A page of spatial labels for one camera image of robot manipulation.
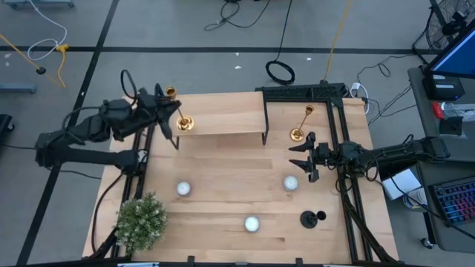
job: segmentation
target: green plant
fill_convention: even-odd
[[[163,238],[166,211],[155,193],[147,193],[141,200],[127,200],[117,213],[117,245],[125,246],[127,255],[151,250],[155,241]]]

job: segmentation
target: brass candle holder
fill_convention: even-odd
[[[313,112],[314,108],[311,105],[307,105],[305,107],[305,117],[302,123],[300,124],[299,128],[292,129],[290,131],[290,139],[295,142],[300,142],[304,139],[304,132],[302,131],[302,126],[304,125],[305,119]]]
[[[177,89],[173,87],[167,87],[165,89],[166,96],[172,98],[173,100],[177,97]],[[190,116],[184,116],[181,113],[180,108],[178,108],[178,113],[180,118],[177,120],[177,128],[181,131],[190,131],[194,126],[194,120]]]

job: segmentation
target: wooden tabletop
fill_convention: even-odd
[[[185,262],[192,255],[197,262],[295,263],[295,258],[301,257],[304,263],[350,263],[341,197],[335,189],[336,171],[319,166],[320,179],[308,183],[307,174],[288,161],[307,157],[288,151],[299,144],[289,138],[289,131],[299,126],[307,105],[315,110],[302,128],[304,133],[314,131],[317,142],[328,142],[332,148],[326,106],[318,103],[269,103],[270,131],[265,146],[259,133],[240,133],[187,136],[176,151],[160,131],[155,131],[145,192],[156,192],[164,203],[168,226],[165,240],[156,243],[152,251],[136,253],[133,260]],[[363,102],[344,99],[344,110],[351,140],[371,149]],[[341,142],[338,113],[334,111]],[[124,142],[112,142],[111,150],[130,149],[132,140],[130,136]],[[98,196],[118,175],[115,167],[105,168]],[[283,178],[288,175],[298,178],[297,191],[283,189]],[[116,222],[124,181],[108,192],[100,206],[96,246]],[[180,181],[191,183],[191,196],[177,195]],[[365,179],[359,184],[368,228],[397,259],[381,186]],[[299,221],[305,210],[325,211],[327,219],[314,229],[306,229]],[[250,215],[261,221],[260,230],[254,234],[243,227]],[[356,226],[354,229],[362,259],[360,234]],[[85,256],[92,253],[90,244],[91,231]]]

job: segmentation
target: blue screen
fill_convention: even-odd
[[[442,58],[433,70],[475,75],[475,30],[472,30],[445,58]]]

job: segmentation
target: white candle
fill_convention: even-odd
[[[187,197],[190,194],[191,186],[188,182],[179,182],[177,185],[177,193],[179,196]]]
[[[251,233],[256,232],[259,230],[259,219],[254,216],[247,217],[244,221],[244,227]]]
[[[298,187],[298,180],[297,177],[288,176],[284,179],[284,188],[287,191],[295,191]]]

